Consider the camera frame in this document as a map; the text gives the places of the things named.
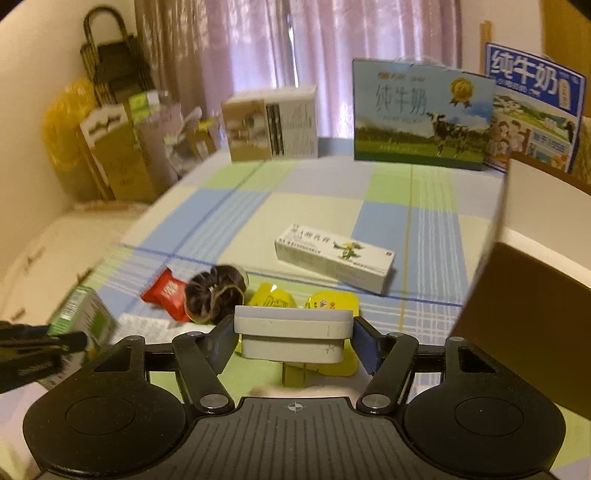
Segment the brown cardboard storage box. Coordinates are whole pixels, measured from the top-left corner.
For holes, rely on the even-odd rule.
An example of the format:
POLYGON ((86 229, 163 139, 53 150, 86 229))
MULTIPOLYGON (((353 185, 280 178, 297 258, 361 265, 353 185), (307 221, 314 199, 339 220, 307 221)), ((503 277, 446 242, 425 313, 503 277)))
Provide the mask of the brown cardboard storage box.
POLYGON ((590 188, 512 159, 452 329, 566 409, 590 416, 590 188))

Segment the black folding cart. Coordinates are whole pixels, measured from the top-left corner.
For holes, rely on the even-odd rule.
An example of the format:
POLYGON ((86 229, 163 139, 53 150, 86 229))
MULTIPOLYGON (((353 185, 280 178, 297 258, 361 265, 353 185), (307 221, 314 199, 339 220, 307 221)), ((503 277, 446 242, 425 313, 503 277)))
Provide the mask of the black folding cart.
POLYGON ((154 88, 150 66, 139 42, 127 32, 124 20, 115 8, 98 5, 89 10, 83 20, 83 30, 85 43, 80 48, 80 55, 99 106, 121 104, 154 88), (95 42, 92 22, 101 14, 110 15, 115 20, 120 40, 95 42))

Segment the yellow snack pouch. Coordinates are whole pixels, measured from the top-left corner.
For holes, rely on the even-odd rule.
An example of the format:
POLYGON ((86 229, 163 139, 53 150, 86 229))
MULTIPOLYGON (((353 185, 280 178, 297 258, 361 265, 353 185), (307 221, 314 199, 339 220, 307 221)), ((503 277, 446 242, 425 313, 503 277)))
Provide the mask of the yellow snack pouch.
POLYGON ((283 364, 287 388, 303 388, 311 373, 353 376, 359 363, 351 344, 353 318, 359 313, 353 293, 322 291, 300 308, 290 293, 266 282, 236 308, 236 352, 283 364))

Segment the dark blue milk carton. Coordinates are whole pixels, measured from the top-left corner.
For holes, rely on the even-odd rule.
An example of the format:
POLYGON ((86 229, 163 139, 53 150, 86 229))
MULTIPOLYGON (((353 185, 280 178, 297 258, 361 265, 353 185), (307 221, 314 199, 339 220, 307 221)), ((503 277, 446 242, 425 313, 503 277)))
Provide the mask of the dark blue milk carton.
POLYGON ((485 75, 495 82, 485 163, 499 171, 517 155, 571 169, 587 79, 543 57, 489 42, 485 75))

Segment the red candy packet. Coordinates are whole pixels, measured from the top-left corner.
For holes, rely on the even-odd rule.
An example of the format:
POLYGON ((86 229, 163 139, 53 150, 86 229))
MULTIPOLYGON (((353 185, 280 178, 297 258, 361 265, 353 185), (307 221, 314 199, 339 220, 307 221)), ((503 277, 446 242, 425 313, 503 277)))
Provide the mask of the red candy packet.
POLYGON ((190 321, 185 310, 186 283, 175 278, 170 268, 164 268, 143 291, 140 298, 143 302, 163 308, 175 321, 186 323, 190 321))

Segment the white beige product box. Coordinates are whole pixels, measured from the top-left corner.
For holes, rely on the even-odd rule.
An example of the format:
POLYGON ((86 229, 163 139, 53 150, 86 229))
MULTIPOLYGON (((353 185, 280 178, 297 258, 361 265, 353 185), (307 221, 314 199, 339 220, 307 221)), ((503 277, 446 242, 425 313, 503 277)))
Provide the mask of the white beige product box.
POLYGON ((317 88, 244 91, 221 103, 232 162, 318 157, 317 88))

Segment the green white medicine box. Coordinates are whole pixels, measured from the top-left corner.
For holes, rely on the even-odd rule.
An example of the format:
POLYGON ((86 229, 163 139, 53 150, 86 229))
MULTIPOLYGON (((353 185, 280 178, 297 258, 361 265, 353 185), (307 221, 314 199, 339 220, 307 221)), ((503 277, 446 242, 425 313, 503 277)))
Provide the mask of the green white medicine box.
POLYGON ((116 320, 90 287, 77 286, 53 313, 47 334, 58 336, 83 332, 87 345, 81 352, 70 353, 62 360, 62 370, 39 383, 47 390, 96 358, 104 350, 115 331, 116 320))

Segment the green tissue packs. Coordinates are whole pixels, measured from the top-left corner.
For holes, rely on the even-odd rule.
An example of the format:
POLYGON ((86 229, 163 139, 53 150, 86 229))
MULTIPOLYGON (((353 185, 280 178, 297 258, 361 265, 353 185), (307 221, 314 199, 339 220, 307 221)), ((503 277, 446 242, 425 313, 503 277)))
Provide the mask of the green tissue packs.
POLYGON ((148 90, 128 98, 129 118, 133 124, 141 122, 172 102, 167 91, 148 90))

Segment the white sock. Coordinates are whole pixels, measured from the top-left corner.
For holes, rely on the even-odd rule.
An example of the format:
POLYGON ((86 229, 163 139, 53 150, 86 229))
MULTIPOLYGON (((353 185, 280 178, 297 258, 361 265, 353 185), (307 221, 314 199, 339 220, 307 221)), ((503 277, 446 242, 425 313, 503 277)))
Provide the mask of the white sock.
POLYGON ((301 389, 259 386, 249 391, 249 396, 260 398, 339 398, 346 397, 356 404, 360 392, 349 387, 325 385, 312 386, 301 389))

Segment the brown cardboard hanger box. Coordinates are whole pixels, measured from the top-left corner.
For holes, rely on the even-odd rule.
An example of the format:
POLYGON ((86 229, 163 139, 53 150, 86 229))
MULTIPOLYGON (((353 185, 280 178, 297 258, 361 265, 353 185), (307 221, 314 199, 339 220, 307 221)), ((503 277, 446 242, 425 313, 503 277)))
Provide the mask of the brown cardboard hanger box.
POLYGON ((122 104, 94 109, 79 128, 98 179, 115 200, 152 203, 156 192, 122 104))

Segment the dark brown hair scrunchie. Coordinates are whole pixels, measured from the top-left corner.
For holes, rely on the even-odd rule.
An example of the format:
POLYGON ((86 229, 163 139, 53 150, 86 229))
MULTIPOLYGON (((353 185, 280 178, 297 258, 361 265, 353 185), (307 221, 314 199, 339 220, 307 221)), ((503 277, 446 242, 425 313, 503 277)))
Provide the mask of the dark brown hair scrunchie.
POLYGON ((215 265, 193 276, 184 287, 184 310, 195 323, 217 325, 245 303, 249 276, 233 265, 215 265))

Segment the light blue milk carton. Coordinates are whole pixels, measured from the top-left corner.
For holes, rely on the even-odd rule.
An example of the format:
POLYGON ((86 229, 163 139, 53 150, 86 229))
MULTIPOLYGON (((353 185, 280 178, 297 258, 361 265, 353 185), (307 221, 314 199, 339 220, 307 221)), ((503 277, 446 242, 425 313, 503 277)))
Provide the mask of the light blue milk carton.
POLYGON ((356 160, 478 171, 492 125, 493 80, 442 65, 355 59, 356 160))

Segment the pink curtain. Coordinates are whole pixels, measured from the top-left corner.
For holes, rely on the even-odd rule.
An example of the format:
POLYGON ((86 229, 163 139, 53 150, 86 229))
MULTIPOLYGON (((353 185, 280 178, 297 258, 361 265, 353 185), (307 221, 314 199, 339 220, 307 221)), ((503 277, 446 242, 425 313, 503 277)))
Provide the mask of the pink curtain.
POLYGON ((161 90, 217 115, 231 95, 314 86, 318 134, 353 135, 356 58, 461 64, 457 1, 137 1, 161 90))

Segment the yellow plastic bag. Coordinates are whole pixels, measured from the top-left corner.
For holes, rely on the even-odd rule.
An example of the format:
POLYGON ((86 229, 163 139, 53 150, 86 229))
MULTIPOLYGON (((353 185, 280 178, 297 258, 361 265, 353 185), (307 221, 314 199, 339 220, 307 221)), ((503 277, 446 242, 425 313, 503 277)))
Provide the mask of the yellow plastic bag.
POLYGON ((79 125, 96 106, 92 83, 79 78, 55 97, 43 116, 41 135, 50 166, 76 203, 100 198, 79 140, 79 125))

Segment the white ointment box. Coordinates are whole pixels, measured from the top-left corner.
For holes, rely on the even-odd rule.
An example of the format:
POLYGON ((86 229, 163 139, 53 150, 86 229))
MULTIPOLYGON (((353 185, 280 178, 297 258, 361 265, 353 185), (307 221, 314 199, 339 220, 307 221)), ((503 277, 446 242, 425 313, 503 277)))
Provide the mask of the white ointment box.
POLYGON ((332 280, 384 295, 393 272, 393 251, 317 228, 291 224, 274 242, 280 261, 332 280))

